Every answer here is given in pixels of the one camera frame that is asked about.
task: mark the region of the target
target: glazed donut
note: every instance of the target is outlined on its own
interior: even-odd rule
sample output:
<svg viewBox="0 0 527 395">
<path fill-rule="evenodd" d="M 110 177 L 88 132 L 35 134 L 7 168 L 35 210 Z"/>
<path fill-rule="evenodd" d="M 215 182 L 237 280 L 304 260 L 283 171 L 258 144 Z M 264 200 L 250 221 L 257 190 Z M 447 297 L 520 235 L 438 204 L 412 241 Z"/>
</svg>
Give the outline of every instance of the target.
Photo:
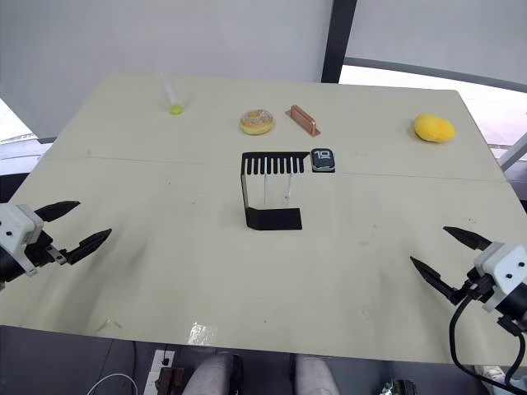
<svg viewBox="0 0 527 395">
<path fill-rule="evenodd" d="M 273 116 L 265 109 L 249 111 L 240 119 L 241 130 L 252 135 L 267 133 L 273 125 Z"/>
</svg>

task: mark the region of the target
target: watch face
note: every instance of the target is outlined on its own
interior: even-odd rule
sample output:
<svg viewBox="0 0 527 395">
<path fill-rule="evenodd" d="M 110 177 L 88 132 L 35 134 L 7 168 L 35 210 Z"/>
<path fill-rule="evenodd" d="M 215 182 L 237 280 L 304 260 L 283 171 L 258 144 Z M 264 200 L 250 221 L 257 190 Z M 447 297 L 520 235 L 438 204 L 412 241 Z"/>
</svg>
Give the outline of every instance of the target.
<svg viewBox="0 0 527 395">
<path fill-rule="evenodd" d="M 315 148 L 311 151 L 311 165 L 314 172 L 334 171 L 335 159 L 328 148 Z"/>
</svg>

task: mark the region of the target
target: white table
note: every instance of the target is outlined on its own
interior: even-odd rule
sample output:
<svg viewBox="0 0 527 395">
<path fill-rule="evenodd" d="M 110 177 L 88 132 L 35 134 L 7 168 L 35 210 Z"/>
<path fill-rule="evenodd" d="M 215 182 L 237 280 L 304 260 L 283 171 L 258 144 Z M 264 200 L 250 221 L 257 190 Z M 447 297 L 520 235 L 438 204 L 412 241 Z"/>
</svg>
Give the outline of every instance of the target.
<svg viewBox="0 0 527 395">
<path fill-rule="evenodd" d="M 387 360 L 450 362 L 446 299 L 418 275 L 420 258 L 460 286 L 476 253 L 443 225 L 527 244 L 527 220 L 453 91 L 174 79 L 186 108 L 166 112 L 160 82 L 111 77 L 12 199 L 82 205 L 46 230 L 59 246 L 112 227 L 91 257 L 7 283 L 0 322 L 24 328 Z M 322 134 L 284 111 L 298 104 Z M 260 137 L 240 114 L 269 109 Z M 458 135 L 418 140 L 421 112 Z M 336 174 L 294 178 L 304 229 L 250 230 L 243 151 L 333 149 Z M 466 363 L 510 364 L 515 339 L 469 307 L 458 328 Z"/>
</svg>

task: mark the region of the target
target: yellow sponge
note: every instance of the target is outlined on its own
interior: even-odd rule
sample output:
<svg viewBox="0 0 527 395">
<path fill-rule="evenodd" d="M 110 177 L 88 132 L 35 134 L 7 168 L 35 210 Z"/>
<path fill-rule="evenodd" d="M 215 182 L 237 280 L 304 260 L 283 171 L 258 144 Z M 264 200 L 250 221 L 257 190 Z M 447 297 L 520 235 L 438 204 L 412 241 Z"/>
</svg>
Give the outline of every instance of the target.
<svg viewBox="0 0 527 395">
<path fill-rule="evenodd" d="M 450 121 L 430 114 L 419 114 L 413 128 L 427 142 L 448 142 L 455 136 L 454 125 Z"/>
</svg>

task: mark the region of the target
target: white wall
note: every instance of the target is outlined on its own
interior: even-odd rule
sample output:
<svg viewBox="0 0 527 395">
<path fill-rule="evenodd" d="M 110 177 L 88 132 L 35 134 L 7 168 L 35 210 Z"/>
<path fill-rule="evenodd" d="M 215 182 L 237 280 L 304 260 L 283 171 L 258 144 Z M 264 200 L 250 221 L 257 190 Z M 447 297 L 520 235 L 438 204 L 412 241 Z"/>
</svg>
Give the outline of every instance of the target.
<svg viewBox="0 0 527 395">
<path fill-rule="evenodd" d="M 358 0 L 346 57 L 527 85 L 527 1 Z"/>
<path fill-rule="evenodd" d="M 0 0 L 0 95 L 57 136 L 108 73 L 320 81 L 332 0 Z"/>
</svg>

